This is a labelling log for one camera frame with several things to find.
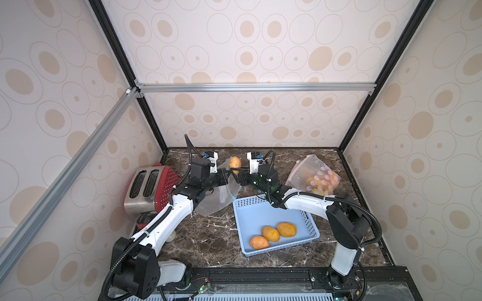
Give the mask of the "clear pink zipper bag spare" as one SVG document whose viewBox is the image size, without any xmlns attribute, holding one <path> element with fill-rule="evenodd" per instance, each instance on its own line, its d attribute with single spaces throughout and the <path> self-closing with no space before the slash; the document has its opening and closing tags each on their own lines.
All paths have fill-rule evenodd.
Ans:
<svg viewBox="0 0 482 301">
<path fill-rule="evenodd" d="M 286 185 L 300 191 L 321 196 L 333 195 L 341 178 L 316 155 L 310 154 L 303 160 L 296 161 Z"/>
</svg>

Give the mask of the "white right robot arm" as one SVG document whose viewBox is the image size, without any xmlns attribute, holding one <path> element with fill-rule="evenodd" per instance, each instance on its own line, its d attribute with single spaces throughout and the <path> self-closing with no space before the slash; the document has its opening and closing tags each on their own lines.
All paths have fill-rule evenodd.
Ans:
<svg viewBox="0 0 482 301">
<path fill-rule="evenodd" d="M 322 196 L 283 185 L 269 165 L 262 165 L 257 172 L 232 168 L 231 174 L 241 186 L 252 186 L 264 193 L 274 208 L 297 209 L 328 220 L 336 240 L 328 272 L 332 282 L 347 282 L 361 252 L 382 238 L 382 227 L 375 215 L 354 203 L 347 194 Z"/>
</svg>

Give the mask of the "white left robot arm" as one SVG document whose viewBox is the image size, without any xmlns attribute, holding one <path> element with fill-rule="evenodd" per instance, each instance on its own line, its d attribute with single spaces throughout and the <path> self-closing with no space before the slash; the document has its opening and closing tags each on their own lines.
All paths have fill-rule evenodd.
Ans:
<svg viewBox="0 0 482 301">
<path fill-rule="evenodd" d="M 110 270 L 101 288 L 100 300 L 111 300 L 109 291 L 123 291 L 119 300 L 135 296 L 148 298 L 157 287 L 180 282 L 187 266 L 175 260 L 158 262 L 158 255 L 175 228 L 205 199 L 208 191 L 229 183 L 239 175 L 237 168 L 218 168 L 209 158 L 198 158 L 189 164 L 179 184 L 169 193 L 170 201 L 153 220 L 130 238 L 119 238 L 114 244 Z"/>
</svg>

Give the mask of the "clear blue zipper bag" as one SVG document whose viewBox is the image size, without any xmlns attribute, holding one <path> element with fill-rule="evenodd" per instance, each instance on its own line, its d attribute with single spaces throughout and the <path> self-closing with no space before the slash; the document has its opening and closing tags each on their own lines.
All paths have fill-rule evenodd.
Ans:
<svg viewBox="0 0 482 301">
<path fill-rule="evenodd" d="M 226 176 L 226 182 L 229 182 L 229 184 L 216 187 L 205 193 L 204 198 L 199 200 L 195 208 L 198 214 L 208 216 L 220 211 L 237 199 L 241 186 L 236 183 L 234 176 Z"/>
</svg>

